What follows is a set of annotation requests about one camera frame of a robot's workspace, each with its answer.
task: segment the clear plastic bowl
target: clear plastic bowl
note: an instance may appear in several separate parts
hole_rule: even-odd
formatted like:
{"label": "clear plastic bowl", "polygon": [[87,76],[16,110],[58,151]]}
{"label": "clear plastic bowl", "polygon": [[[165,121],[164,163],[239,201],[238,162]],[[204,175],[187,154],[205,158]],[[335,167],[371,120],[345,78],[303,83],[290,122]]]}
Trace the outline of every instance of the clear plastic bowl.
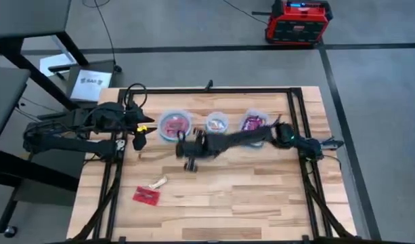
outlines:
{"label": "clear plastic bowl", "polygon": [[213,112],[206,118],[206,130],[211,133],[224,133],[228,129],[228,117],[222,112]]}
{"label": "clear plastic bowl", "polygon": [[189,135],[192,128],[191,114],[185,110],[166,111],[159,117],[158,128],[160,136],[165,140],[176,142],[178,131],[184,131],[185,135]]}
{"label": "clear plastic bowl", "polygon": [[[255,109],[248,109],[243,116],[239,129],[242,131],[254,130],[260,126],[266,125],[269,116]],[[263,142],[252,143],[249,146],[262,147]]]}

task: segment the white sign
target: white sign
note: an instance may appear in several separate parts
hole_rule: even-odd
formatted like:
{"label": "white sign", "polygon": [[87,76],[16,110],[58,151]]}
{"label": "white sign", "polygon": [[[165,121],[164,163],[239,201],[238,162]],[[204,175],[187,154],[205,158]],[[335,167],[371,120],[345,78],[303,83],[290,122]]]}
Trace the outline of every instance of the white sign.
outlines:
{"label": "white sign", "polygon": [[97,102],[102,88],[110,86],[111,76],[112,73],[80,70],[70,99]]}

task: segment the cable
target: cable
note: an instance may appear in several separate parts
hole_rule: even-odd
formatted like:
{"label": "cable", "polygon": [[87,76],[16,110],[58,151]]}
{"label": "cable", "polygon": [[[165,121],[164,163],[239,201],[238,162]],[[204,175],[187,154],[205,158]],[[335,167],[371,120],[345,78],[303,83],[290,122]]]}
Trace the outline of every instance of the cable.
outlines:
{"label": "cable", "polygon": [[264,23],[264,24],[268,24],[267,22],[264,22],[264,21],[262,21],[262,20],[259,20],[259,19],[257,19],[256,17],[254,17],[254,16],[252,16],[252,15],[250,15],[250,14],[246,13],[245,11],[241,10],[240,8],[238,8],[238,7],[234,6],[234,5],[232,5],[229,1],[227,1],[227,0],[222,0],[222,1],[226,2],[228,5],[232,6],[234,9],[236,9],[236,10],[238,10],[238,11],[242,12],[243,14],[246,14],[247,16],[249,16],[249,17],[253,18],[254,20],[256,20],[256,21],[258,21],[258,22],[261,22],[261,23]]}
{"label": "cable", "polygon": [[[340,165],[340,169],[341,169],[341,161],[337,157],[330,156],[330,155],[323,155],[323,157],[328,157],[328,158],[331,158],[331,159],[335,159],[336,161],[338,161],[338,163]],[[314,172],[314,169],[311,170],[311,172],[309,172],[308,175],[312,174],[313,172]]]}
{"label": "cable", "polygon": [[15,110],[16,110],[16,112],[20,113],[21,115],[24,115],[25,117],[27,117],[28,119],[30,119],[30,120],[32,120],[34,122],[40,122],[33,115],[26,114],[22,110],[20,110],[19,108],[15,108]]}
{"label": "cable", "polygon": [[22,110],[22,109],[20,109],[20,108],[18,108],[18,110],[19,110],[20,112],[22,112],[22,113],[24,113],[24,114],[26,114],[26,115],[29,115],[29,116],[31,116],[31,117],[33,117],[33,118],[35,118],[36,120],[40,121],[40,119],[39,119],[39,118],[37,118],[37,116],[36,116],[36,115],[33,115],[33,114],[30,114],[30,113],[27,113],[27,112],[23,111],[23,110]]}
{"label": "cable", "polygon": [[125,96],[124,96],[123,102],[125,103],[126,107],[127,107],[127,104],[129,103],[129,98],[127,97],[127,95],[129,95],[130,89],[132,87],[136,86],[136,85],[139,85],[144,90],[144,101],[141,103],[141,105],[139,105],[139,108],[142,108],[142,106],[144,106],[144,104],[147,102],[147,88],[146,88],[146,86],[141,84],[141,83],[134,83],[134,84],[130,85],[125,91]]}
{"label": "cable", "polygon": [[81,123],[81,125],[85,125],[85,123],[87,122],[88,118],[90,118],[90,116],[97,110],[109,110],[109,111],[116,111],[116,112],[122,112],[122,113],[138,113],[138,111],[123,111],[123,110],[118,110],[118,109],[113,109],[113,108],[102,108],[102,107],[95,107],[93,110],[90,111],[90,113],[88,113],[87,115],[85,115],[83,122]]}
{"label": "cable", "polygon": [[105,20],[104,20],[104,16],[102,15],[102,12],[100,11],[100,8],[99,8],[100,6],[97,4],[97,0],[94,0],[94,4],[96,5],[96,8],[97,8],[97,10],[99,12],[99,15],[100,15],[100,18],[102,19],[102,22],[104,23],[104,26],[105,26],[105,29],[106,29],[106,34],[108,35],[108,38],[110,40],[110,43],[111,43],[111,51],[112,51],[112,59],[114,60],[114,65],[115,65],[116,64],[116,60],[115,60],[114,44],[112,44],[112,39],[111,39],[110,32],[108,31],[108,27],[106,26],[106,23],[105,23]]}
{"label": "cable", "polygon": [[331,159],[335,159],[340,164],[340,169],[341,169],[341,161],[337,157],[330,156],[330,155],[323,155],[323,157],[328,157],[328,158],[331,158]]}
{"label": "cable", "polygon": [[57,113],[60,113],[60,112],[61,112],[61,111],[57,111],[57,110],[52,109],[52,108],[48,108],[48,107],[46,107],[46,106],[44,106],[44,105],[42,105],[42,104],[38,104],[38,103],[36,103],[36,102],[33,102],[33,101],[29,100],[28,98],[25,98],[25,97],[21,97],[21,98],[22,98],[22,99],[24,99],[24,100],[27,100],[27,101],[31,102],[31,103],[32,103],[32,104],[34,104],[34,105],[40,106],[40,107],[42,107],[42,108],[46,108],[47,110],[50,110],[50,111],[53,111],[53,112],[57,112]]}
{"label": "cable", "polygon": [[[104,2],[103,4],[99,4],[98,5],[98,7],[101,7],[101,6],[104,6],[104,5],[106,5],[107,3],[109,3],[111,0],[107,0],[106,2]],[[83,0],[83,5],[85,6],[85,7],[89,7],[89,8],[96,8],[96,6],[95,5],[88,5],[88,4],[86,4],[86,0]]]}
{"label": "cable", "polygon": [[93,154],[93,156],[90,159],[84,160],[83,165],[86,165],[86,164],[88,164],[88,162],[91,162],[91,161],[100,161],[100,159],[94,159],[96,156],[97,156],[96,154]]}

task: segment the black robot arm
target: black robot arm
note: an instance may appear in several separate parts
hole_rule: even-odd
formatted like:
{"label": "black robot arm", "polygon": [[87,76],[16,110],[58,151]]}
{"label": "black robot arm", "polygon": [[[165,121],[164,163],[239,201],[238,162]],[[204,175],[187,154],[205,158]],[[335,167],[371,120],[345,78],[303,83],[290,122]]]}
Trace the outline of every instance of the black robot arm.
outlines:
{"label": "black robot arm", "polygon": [[[216,157],[231,147],[249,145],[255,142],[269,142],[276,148],[281,149],[297,148],[308,159],[323,159],[323,142],[296,135],[291,125],[287,123],[277,122],[273,125],[261,126],[252,131],[239,131],[232,134],[195,132],[196,139],[194,141],[186,141],[184,134],[179,132],[179,141],[175,152],[178,158],[188,158],[188,162],[184,166],[186,171],[197,171],[195,159]],[[335,148],[343,145],[341,141],[329,140],[328,142],[336,145]]]}
{"label": "black robot arm", "polygon": [[86,134],[128,132],[135,137],[132,141],[135,150],[146,144],[146,134],[156,128],[138,127],[139,123],[151,123],[136,103],[130,102],[126,108],[115,102],[106,102],[91,110],[76,109],[68,113],[69,123],[43,121],[28,124],[24,132],[24,148],[28,152],[41,153],[50,149],[73,150],[95,153],[101,160],[113,158],[119,147],[119,140],[86,140]]}

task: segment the red power station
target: red power station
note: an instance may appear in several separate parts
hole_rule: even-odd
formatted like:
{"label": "red power station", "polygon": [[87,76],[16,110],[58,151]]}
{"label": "red power station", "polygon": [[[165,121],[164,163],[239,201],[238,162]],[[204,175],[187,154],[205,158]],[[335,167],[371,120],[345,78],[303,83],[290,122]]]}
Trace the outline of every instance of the red power station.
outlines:
{"label": "red power station", "polygon": [[275,0],[265,38],[273,44],[315,44],[332,18],[327,1]]}

